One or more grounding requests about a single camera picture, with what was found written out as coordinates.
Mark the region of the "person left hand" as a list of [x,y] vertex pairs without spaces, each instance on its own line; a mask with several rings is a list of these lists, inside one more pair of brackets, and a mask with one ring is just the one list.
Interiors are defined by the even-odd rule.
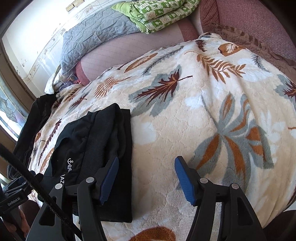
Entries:
[[[26,220],[26,216],[25,216],[24,212],[22,210],[20,210],[19,208],[16,208],[16,211],[14,211],[14,213],[17,213],[16,216],[18,218],[20,218],[20,220],[21,220],[21,224],[19,227],[22,230],[22,234],[23,234],[24,238],[26,238],[27,234],[30,231],[30,226],[28,225],[28,222]],[[7,222],[6,220],[3,220],[3,222],[4,222],[4,225],[6,226],[7,230],[10,233],[12,233],[12,234],[16,233],[16,226],[15,225]]]

